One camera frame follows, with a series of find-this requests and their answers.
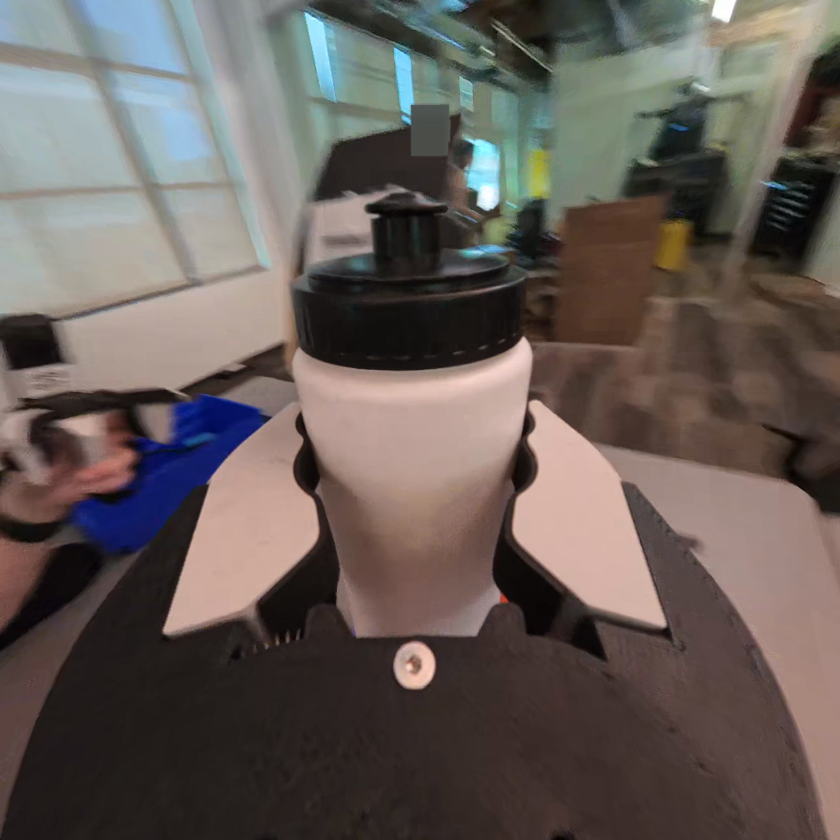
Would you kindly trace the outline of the large paned window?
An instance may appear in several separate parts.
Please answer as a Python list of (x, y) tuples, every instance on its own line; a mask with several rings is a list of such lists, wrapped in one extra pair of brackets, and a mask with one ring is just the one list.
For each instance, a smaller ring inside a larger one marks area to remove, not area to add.
[(269, 267), (194, 2), (1, 2), (2, 315)]

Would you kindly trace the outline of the yellow floor bin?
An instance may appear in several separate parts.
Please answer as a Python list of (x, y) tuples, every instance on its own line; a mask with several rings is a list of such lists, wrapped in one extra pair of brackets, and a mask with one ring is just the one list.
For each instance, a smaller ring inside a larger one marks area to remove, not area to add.
[(658, 244), (654, 267), (670, 273), (679, 273), (688, 266), (690, 245), (695, 225), (683, 217), (665, 220), (658, 230)]

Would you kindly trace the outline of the black tool cabinet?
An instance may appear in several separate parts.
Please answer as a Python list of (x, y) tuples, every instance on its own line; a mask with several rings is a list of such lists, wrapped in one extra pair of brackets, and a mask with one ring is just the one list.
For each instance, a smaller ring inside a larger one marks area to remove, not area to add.
[(837, 179), (837, 160), (813, 154), (780, 157), (765, 193), (752, 241), (757, 255), (800, 265)]

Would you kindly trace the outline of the person's left hand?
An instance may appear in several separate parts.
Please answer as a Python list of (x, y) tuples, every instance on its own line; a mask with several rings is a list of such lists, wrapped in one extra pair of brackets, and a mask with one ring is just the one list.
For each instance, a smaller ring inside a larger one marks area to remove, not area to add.
[(123, 490), (134, 478), (138, 454), (134, 435), (126, 427), (112, 426), (105, 440), (104, 456), (94, 465), (68, 455), (55, 468), (54, 498), (71, 506), (95, 496), (108, 496)]

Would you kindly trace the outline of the black instruction sheet board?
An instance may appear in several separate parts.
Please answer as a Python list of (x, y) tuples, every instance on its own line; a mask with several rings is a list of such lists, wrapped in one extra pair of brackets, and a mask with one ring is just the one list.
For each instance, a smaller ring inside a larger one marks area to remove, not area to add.
[(414, 156), (410, 128), (333, 145), (301, 214), (297, 273), (311, 265), (372, 252), (368, 204), (394, 193), (448, 203), (450, 153)]

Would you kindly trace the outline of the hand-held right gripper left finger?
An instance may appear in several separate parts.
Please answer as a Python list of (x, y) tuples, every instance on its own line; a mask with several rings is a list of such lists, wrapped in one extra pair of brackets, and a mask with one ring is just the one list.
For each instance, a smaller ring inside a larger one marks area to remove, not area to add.
[(163, 635), (239, 622), (269, 638), (259, 601), (316, 545), (317, 504), (294, 475), (304, 445), (291, 403), (225, 459), (206, 486)]

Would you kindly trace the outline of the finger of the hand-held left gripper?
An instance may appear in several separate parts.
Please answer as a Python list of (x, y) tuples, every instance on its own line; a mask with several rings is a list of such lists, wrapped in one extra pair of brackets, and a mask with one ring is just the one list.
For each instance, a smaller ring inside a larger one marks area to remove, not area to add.
[(131, 428), (138, 438), (171, 442), (176, 430), (175, 404), (158, 402), (133, 405)]
[(29, 484), (45, 487), (49, 483), (49, 459), (43, 446), (33, 441), (36, 421), (43, 413), (6, 413), (1, 422), (2, 452)]

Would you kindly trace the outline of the blue plastic bin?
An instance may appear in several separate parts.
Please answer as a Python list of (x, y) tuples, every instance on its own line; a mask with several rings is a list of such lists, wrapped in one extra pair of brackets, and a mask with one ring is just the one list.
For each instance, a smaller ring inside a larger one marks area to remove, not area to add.
[(205, 485), (225, 459), (259, 430), (267, 416), (223, 397), (198, 395), (175, 408), (168, 444), (135, 441), (135, 478), (109, 498), (78, 504), (70, 524), (106, 554), (140, 551), (195, 488)]

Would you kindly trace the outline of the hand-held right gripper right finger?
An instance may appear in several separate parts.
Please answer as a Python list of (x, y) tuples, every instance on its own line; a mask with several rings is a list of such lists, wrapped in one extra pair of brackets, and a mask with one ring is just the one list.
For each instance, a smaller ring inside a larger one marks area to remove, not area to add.
[(616, 470), (537, 400), (528, 405), (512, 481), (493, 579), (529, 634), (588, 634), (596, 623), (667, 631)]

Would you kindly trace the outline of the white round container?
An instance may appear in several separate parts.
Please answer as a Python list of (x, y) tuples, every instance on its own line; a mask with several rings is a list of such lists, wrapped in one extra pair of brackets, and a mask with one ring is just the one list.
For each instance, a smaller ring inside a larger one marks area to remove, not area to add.
[(357, 637), (475, 635), (528, 406), (526, 280), (439, 243), (446, 206), (369, 203), (372, 252), (291, 286), (292, 362)]

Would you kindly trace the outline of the brown cardboard panel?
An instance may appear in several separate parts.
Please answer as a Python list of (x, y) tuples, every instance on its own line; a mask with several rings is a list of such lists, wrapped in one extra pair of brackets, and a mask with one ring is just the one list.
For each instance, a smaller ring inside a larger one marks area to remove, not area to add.
[(669, 198), (654, 194), (568, 209), (553, 341), (636, 344), (653, 294), (655, 251)]

